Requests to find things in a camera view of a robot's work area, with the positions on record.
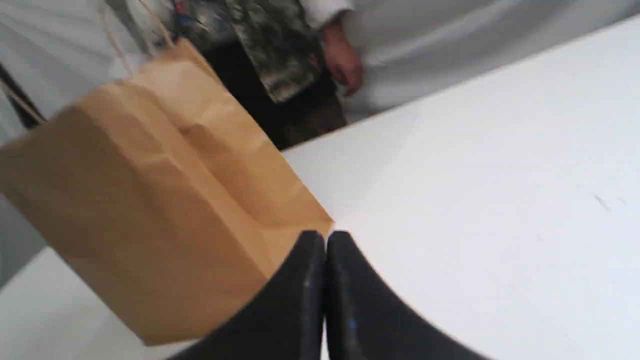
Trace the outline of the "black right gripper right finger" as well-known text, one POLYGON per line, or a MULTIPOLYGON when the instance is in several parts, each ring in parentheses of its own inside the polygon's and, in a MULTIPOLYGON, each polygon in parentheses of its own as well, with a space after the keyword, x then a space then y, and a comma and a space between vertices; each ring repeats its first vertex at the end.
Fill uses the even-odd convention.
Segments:
POLYGON ((326 341, 330 360, 480 360, 432 326, 385 283, 352 235, 327 239, 326 341))

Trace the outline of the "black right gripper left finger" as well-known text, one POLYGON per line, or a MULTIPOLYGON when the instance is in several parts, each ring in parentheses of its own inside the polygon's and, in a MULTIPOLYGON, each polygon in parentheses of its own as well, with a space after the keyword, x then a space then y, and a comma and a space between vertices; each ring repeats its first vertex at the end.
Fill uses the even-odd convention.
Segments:
POLYGON ((229 321, 174 360, 319 360, 325 240, 303 231, 265 287, 229 321))

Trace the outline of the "person's right hand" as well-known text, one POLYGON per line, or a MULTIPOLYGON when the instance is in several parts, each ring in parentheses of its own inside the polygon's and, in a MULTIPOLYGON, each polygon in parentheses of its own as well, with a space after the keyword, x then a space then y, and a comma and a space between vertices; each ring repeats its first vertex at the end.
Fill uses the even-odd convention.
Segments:
POLYGON ((349 97, 362 88, 365 78, 359 53, 350 43, 342 18, 336 17, 320 31, 327 68, 349 97))

